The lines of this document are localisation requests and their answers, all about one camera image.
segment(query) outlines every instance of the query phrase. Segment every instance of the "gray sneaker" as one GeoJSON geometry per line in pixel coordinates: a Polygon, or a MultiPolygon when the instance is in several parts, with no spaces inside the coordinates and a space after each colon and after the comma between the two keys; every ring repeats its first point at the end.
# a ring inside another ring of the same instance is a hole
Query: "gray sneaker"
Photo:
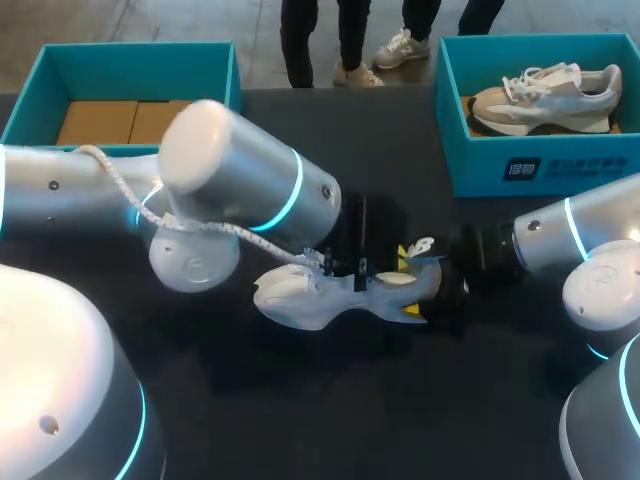
{"type": "Polygon", "coordinates": [[[429,39],[418,42],[411,38],[410,30],[402,30],[393,37],[389,45],[378,50],[373,62],[378,68],[396,68],[407,60],[427,58],[429,56],[429,39]]]}

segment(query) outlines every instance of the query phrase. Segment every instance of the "printed logo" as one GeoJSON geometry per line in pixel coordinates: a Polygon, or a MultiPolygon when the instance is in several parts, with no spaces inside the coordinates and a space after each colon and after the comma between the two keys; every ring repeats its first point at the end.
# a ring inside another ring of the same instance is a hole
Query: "printed logo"
{"type": "Polygon", "coordinates": [[[507,163],[507,168],[502,179],[505,181],[533,180],[538,172],[539,166],[539,157],[512,158],[507,163]]]}

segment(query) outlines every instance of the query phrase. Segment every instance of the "white sneaker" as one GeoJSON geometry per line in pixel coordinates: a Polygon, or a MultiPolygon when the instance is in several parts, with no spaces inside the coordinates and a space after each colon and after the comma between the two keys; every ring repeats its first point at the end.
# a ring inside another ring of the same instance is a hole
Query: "white sneaker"
{"type": "Polygon", "coordinates": [[[611,130],[609,115],[622,95],[622,72],[610,65],[600,72],[582,72],[575,63],[546,70],[527,69],[520,78],[502,79],[474,97],[476,120],[505,135],[527,135],[553,124],[581,133],[611,130]]]}
{"type": "Polygon", "coordinates": [[[347,72],[342,67],[342,62],[336,63],[335,71],[333,74],[333,84],[338,87],[355,88],[384,86],[384,82],[376,77],[376,75],[371,70],[369,70],[364,63],[355,70],[347,72]]]}
{"type": "Polygon", "coordinates": [[[433,261],[423,265],[417,277],[382,273],[367,283],[367,290],[356,292],[353,275],[327,277],[317,270],[285,265],[256,280],[253,301],[266,317],[299,330],[322,330],[335,317],[353,309],[368,310],[389,322],[424,324],[424,319],[402,309],[433,298],[441,278],[440,265],[433,261]]]}
{"type": "Polygon", "coordinates": [[[391,39],[389,45],[378,50],[373,63],[382,69],[396,68],[407,60],[427,58],[429,56],[429,39],[418,42],[411,38],[410,30],[401,30],[391,39]]]}

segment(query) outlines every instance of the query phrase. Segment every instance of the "open box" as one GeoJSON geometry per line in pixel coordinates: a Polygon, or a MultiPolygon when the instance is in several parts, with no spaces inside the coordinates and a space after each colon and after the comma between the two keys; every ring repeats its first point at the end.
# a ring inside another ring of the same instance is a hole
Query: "open box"
{"type": "Polygon", "coordinates": [[[0,143],[155,153],[173,117],[205,98],[241,109],[231,43],[45,45],[0,143]]]}
{"type": "Polygon", "coordinates": [[[436,115],[458,197],[574,195],[640,172],[640,53],[625,34],[451,37],[440,42],[436,115]],[[621,133],[483,137],[469,129],[464,97],[502,77],[560,62],[582,70],[617,64],[621,133]]]}

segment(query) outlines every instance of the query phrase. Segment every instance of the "robotic arm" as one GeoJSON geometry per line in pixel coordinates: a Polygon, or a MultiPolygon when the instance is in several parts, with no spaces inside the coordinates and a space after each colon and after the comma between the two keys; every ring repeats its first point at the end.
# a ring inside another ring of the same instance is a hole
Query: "robotic arm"
{"type": "MultiPolygon", "coordinates": [[[[299,152],[216,102],[196,102],[181,112],[157,155],[108,158],[90,146],[73,152],[0,146],[3,238],[140,235],[158,278],[187,293],[224,282],[239,263],[244,239],[285,264],[256,281],[254,301],[266,316],[293,328],[320,330],[356,308],[388,321],[425,323],[404,307],[420,302],[426,318],[455,315],[471,294],[491,293],[528,274],[568,275],[563,299],[569,316],[594,350],[606,352],[603,357],[618,350],[565,406],[562,452],[576,480],[581,471],[597,472],[584,478],[631,479],[640,468],[629,466],[640,457],[625,453],[640,447],[634,413],[640,380],[626,374],[640,363],[640,349],[633,348],[640,332],[638,192],[635,175],[511,223],[464,226],[445,249],[434,249],[427,237],[409,247],[406,268],[398,271],[404,232],[392,204],[342,191],[299,152]],[[622,440],[598,467],[588,459],[601,445],[600,427],[622,440]]],[[[16,275],[0,270],[0,279],[16,275]]],[[[48,289],[37,292],[43,301],[48,289]]],[[[85,321],[80,310],[69,317],[85,321]]],[[[98,317],[91,310],[99,326],[98,317]]],[[[118,478],[129,478],[125,473],[118,478]]]]}

